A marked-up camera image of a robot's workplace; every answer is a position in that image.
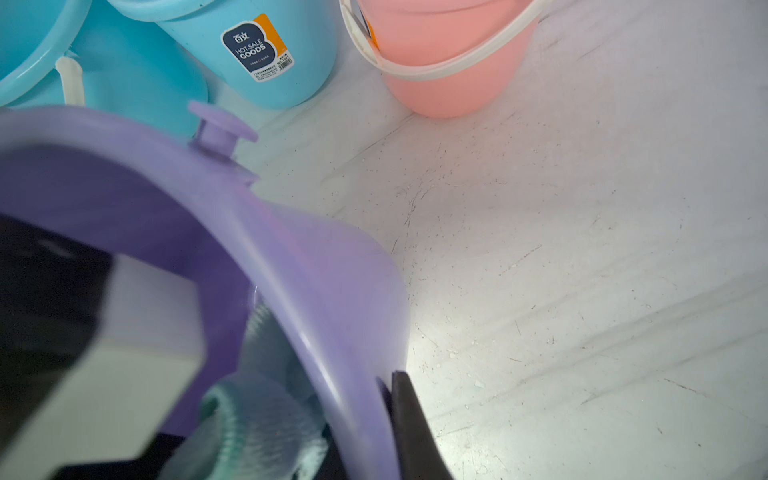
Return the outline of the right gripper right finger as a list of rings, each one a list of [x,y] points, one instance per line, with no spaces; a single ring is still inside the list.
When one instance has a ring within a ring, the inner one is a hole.
[[[392,373],[389,403],[401,478],[453,480],[406,372]]]

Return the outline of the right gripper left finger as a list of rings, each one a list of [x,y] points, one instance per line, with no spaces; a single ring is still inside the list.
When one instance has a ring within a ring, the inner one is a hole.
[[[328,424],[322,431],[323,439],[327,442],[327,452],[314,480],[348,480],[347,471],[342,461],[339,448]]]

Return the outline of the mint green microfiber cloth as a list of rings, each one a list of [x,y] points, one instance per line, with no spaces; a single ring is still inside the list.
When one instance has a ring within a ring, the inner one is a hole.
[[[273,312],[251,312],[235,372],[203,396],[200,423],[162,479],[312,479],[329,448],[319,398]]]

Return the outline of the purple plastic bucket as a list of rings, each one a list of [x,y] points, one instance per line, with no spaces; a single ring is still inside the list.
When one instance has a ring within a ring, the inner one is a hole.
[[[256,133],[189,108],[190,140],[85,107],[2,114],[2,477],[162,479],[263,302],[348,478],[399,478],[394,261],[352,225],[258,198],[233,158]]]

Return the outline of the teal plastic bucket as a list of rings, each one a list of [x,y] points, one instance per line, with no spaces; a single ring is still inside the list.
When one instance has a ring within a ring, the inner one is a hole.
[[[256,106],[284,110],[322,89],[336,59],[328,1],[113,1],[126,17],[154,23]]]
[[[65,103],[71,83],[56,67],[82,70],[81,105],[190,137],[190,101],[208,88],[197,65],[158,26],[128,19],[106,1],[4,1],[1,105]]]

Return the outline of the pink plastic bucket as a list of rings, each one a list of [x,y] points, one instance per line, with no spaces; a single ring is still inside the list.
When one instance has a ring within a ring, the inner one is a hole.
[[[519,68],[546,1],[342,1],[358,53],[396,99],[433,118],[494,100]]]

